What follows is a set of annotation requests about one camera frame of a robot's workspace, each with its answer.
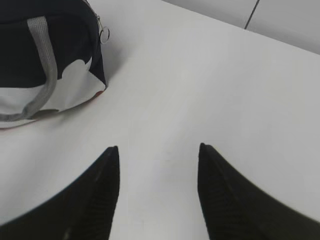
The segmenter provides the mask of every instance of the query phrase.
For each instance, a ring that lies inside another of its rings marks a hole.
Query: floor
[[[318,0],[165,0],[320,54]]]

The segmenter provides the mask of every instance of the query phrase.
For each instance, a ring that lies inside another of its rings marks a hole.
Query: metal ring
[[[110,30],[109,28],[107,28],[106,26],[102,29],[102,31],[100,32],[100,42],[101,44],[106,44],[110,39]]]

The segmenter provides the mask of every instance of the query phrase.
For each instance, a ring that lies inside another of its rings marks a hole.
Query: white tile
[[[261,0],[248,30],[320,54],[319,0]]]
[[[256,0],[164,0],[179,7],[244,28]]]

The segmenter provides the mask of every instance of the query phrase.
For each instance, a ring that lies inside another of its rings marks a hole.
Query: white patch
[[[89,72],[91,63],[92,58],[87,64],[78,59],[67,66],[62,73],[62,79],[57,81],[51,98],[41,110],[63,111],[70,109],[88,101],[97,92],[105,90],[106,86]],[[21,113],[25,105],[32,101],[42,87],[0,88],[0,113]],[[32,120],[0,122],[0,128],[11,128],[29,122]]]

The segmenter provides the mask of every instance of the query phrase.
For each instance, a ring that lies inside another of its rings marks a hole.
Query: zipper pull ring
[[[104,45],[104,44],[106,44],[106,43],[109,41],[109,39],[110,39],[110,30],[109,30],[109,28],[107,28],[106,26],[103,26],[103,25],[102,25],[100,16],[97,15],[96,18],[97,18],[98,24],[99,24],[100,43]]]

